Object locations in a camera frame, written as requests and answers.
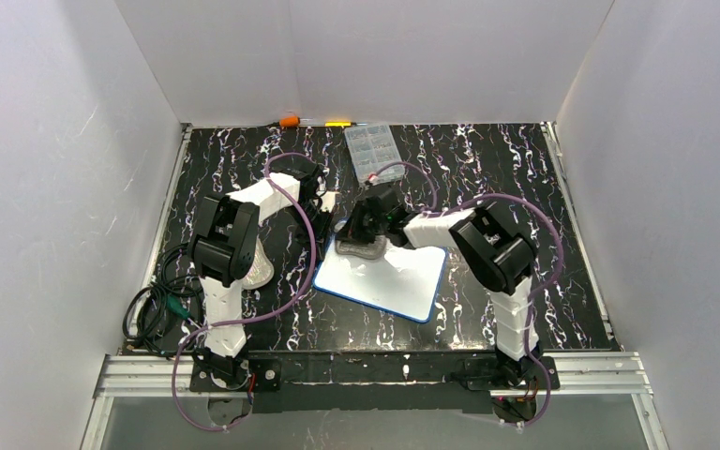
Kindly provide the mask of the blue framed whiteboard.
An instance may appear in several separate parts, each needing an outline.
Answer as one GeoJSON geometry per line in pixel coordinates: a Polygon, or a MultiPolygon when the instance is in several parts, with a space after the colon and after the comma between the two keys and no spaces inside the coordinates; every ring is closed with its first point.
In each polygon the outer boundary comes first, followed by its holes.
{"type": "Polygon", "coordinates": [[[439,247],[406,249],[387,245],[378,259],[337,253],[331,242],[313,286],[323,293],[426,323],[437,298],[447,251],[439,247]]]}

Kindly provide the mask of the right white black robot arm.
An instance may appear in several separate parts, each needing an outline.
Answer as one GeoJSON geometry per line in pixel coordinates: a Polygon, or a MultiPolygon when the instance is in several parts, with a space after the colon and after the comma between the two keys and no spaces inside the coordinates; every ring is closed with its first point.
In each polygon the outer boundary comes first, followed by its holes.
{"type": "Polygon", "coordinates": [[[337,229],[336,241],[361,252],[387,244],[455,250],[494,296],[497,351],[513,361],[534,358],[539,337],[532,325],[529,294],[538,251],[506,201],[527,205],[511,195],[492,193],[447,212],[415,212],[390,187],[373,186],[337,229]]]}

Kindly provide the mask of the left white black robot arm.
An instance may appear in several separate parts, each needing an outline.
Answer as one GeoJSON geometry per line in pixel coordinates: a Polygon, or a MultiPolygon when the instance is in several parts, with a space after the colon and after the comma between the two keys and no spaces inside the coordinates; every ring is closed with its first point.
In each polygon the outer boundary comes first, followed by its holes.
{"type": "Polygon", "coordinates": [[[255,260],[265,258],[259,229],[289,207],[306,235],[313,262],[305,283],[312,280],[337,202],[335,191],[322,190],[324,177],[324,166],[307,159],[286,163],[249,187],[203,198],[187,255],[203,288],[204,346],[212,353],[233,358],[245,346],[242,291],[255,260]]]}

